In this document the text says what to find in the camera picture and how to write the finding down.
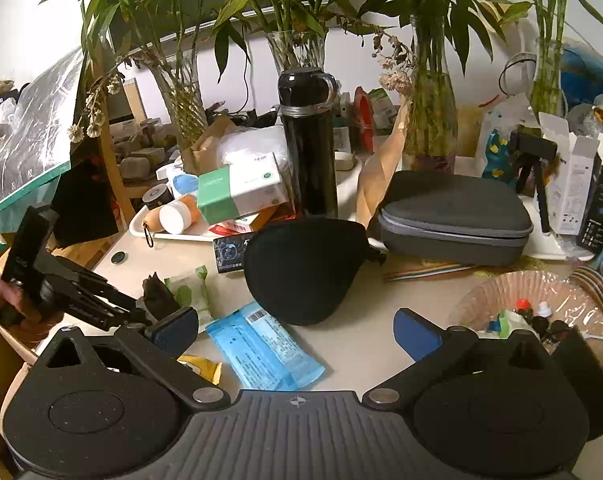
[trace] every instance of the blue plastic packet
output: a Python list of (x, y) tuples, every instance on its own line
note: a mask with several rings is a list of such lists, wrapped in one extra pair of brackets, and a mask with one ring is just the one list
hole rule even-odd
[(294, 392), (325, 370), (255, 301), (214, 321), (206, 332), (249, 390)]

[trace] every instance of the thermos handle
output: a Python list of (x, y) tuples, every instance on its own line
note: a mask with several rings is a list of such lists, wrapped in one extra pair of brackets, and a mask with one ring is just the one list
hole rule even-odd
[(281, 105), (280, 111), (282, 115), (292, 118), (310, 117), (313, 115), (319, 115), (329, 110), (332, 110), (337, 94), (339, 93), (339, 87), (337, 81), (333, 76), (326, 73), (318, 73), (317, 77), (323, 79), (328, 85), (328, 97), (323, 103), (309, 106), (287, 106)]

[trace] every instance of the white cap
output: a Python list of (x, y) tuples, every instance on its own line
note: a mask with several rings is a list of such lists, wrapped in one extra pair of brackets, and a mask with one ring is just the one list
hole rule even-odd
[(542, 301), (539, 304), (539, 309), (537, 309), (537, 316), (542, 317), (550, 317), (552, 316), (552, 309), (549, 307), (548, 303)]
[(172, 235), (181, 235), (193, 223), (188, 206), (173, 200), (160, 209), (160, 224)]

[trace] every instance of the ribbed gray panel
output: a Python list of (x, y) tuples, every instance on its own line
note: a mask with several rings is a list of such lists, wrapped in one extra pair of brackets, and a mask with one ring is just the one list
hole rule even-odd
[[(291, 403), (296, 397), (305, 402)], [(195, 415), (155, 462), (109, 480), (477, 478), (439, 462), (399, 415), (368, 410), (353, 392), (244, 391), (227, 410)], [(551, 479), (574, 477), (562, 472), (545, 480)]]

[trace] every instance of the gray zippered case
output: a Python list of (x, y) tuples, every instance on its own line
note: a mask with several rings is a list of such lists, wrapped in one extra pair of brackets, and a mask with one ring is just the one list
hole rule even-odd
[(390, 252), (462, 264), (509, 265), (533, 231), (504, 182), (430, 171), (398, 171), (377, 219)]

